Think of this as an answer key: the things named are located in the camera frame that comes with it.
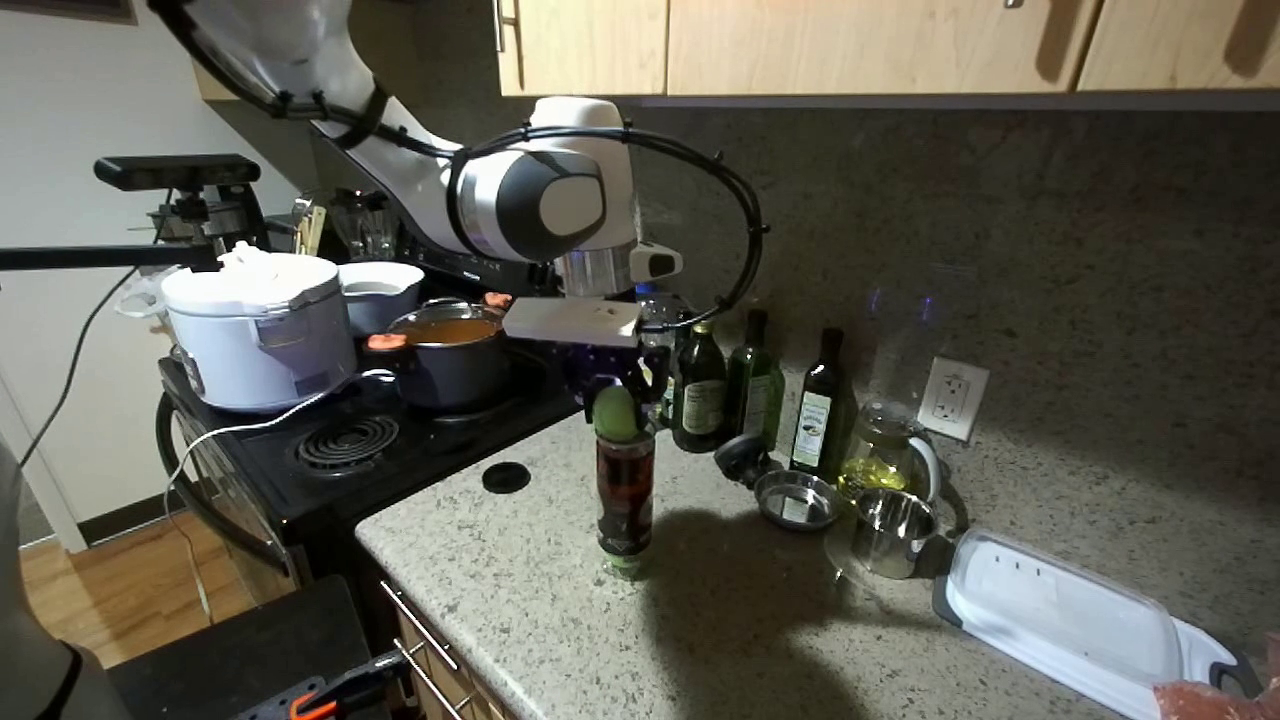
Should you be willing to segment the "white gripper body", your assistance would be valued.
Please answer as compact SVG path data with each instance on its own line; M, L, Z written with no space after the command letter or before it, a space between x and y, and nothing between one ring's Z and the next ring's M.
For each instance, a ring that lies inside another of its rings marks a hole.
M633 348L638 309L623 300L517 296L503 310L510 339Z

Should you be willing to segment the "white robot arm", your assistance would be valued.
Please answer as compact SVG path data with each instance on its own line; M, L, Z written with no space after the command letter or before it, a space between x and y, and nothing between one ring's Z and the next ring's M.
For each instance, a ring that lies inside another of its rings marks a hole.
M559 289L510 300L517 339L635 348L638 201L611 99L540 94L508 138L423 129L363 65L352 0L149 0L176 43L240 99L310 122L435 247L542 263Z

